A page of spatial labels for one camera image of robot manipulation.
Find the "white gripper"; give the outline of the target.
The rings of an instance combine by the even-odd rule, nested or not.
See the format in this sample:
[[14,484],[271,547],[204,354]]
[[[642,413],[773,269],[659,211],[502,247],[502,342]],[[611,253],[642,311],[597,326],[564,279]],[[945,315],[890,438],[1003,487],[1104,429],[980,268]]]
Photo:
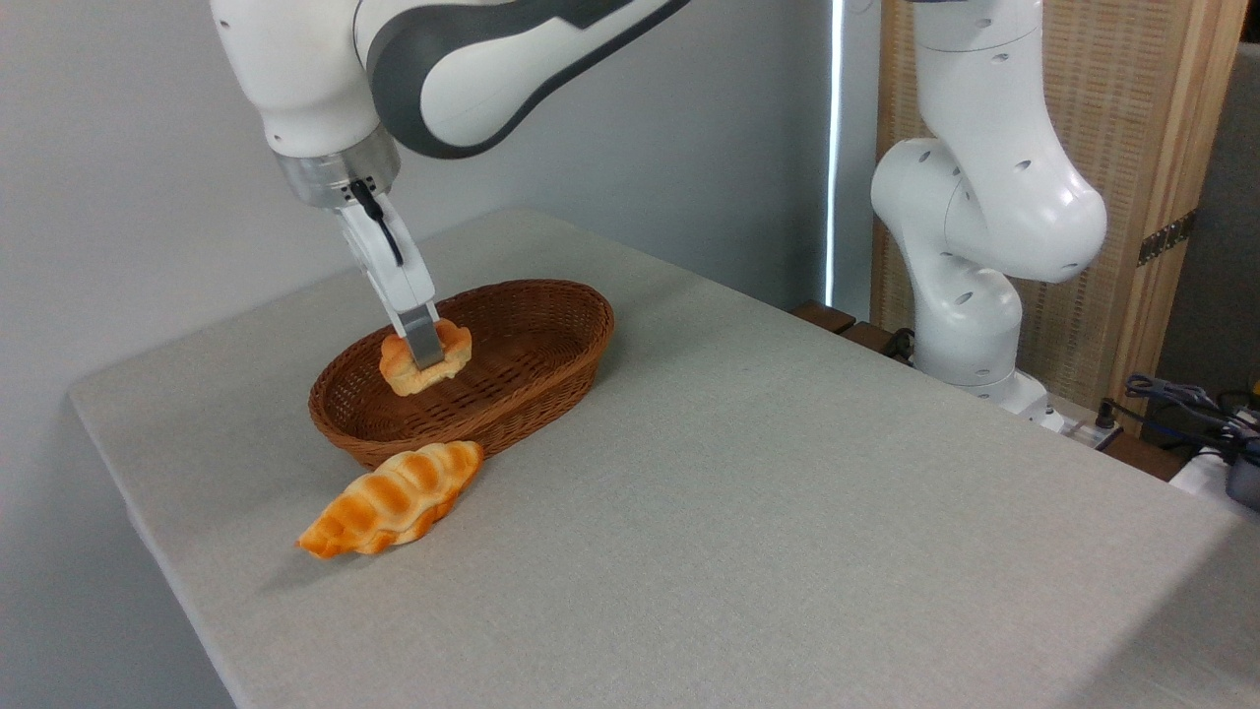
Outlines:
[[444,360],[435,309],[436,287],[421,251],[391,198],[375,193],[368,203],[346,201],[335,212],[352,254],[375,290],[397,335],[404,337],[415,366]]

